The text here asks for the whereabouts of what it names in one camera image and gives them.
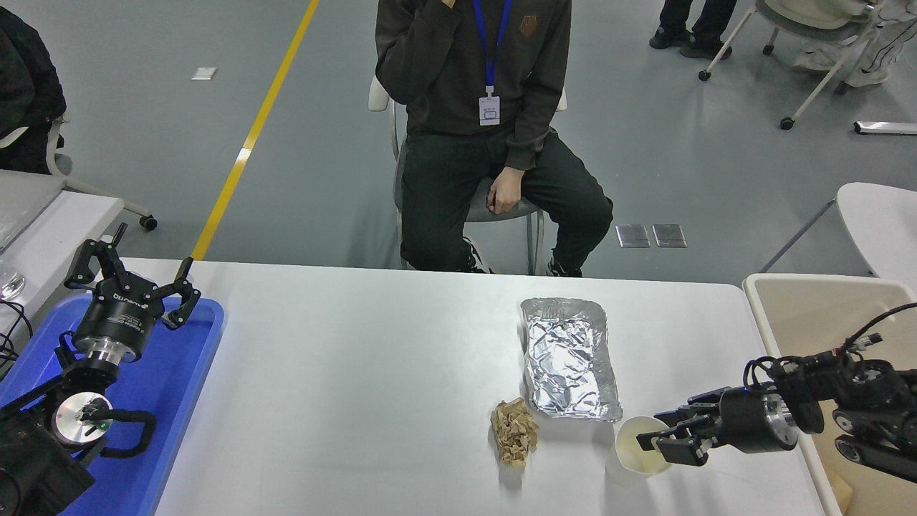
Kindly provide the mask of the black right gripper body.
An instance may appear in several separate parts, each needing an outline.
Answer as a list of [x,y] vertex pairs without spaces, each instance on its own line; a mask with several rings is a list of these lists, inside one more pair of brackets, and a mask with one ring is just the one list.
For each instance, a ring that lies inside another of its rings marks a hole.
[[719,402],[719,441],[743,453],[773,451],[775,438],[767,421],[765,396],[730,388]]

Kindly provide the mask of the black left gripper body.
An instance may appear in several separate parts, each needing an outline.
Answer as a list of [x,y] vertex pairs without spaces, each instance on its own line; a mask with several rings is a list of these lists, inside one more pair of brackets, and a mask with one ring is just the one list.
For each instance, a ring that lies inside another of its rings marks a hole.
[[129,348],[147,346],[156,320],[164,313],[163,301],[151,296],[157,284],[143,277],[128,277],[128,289],[115,277],[102,279],[94,299],[73,333],[73,346],[86,348],[89,340],[108,338]]

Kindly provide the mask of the lanyard person's left hand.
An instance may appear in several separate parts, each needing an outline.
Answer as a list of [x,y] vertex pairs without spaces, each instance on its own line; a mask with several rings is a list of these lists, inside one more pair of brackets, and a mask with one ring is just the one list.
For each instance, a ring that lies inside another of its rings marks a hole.
[[522,198],[522,183],[525,171],[510,166],[502,168],[491,184],[486,199],[486,208],[493,215],[510,212]]

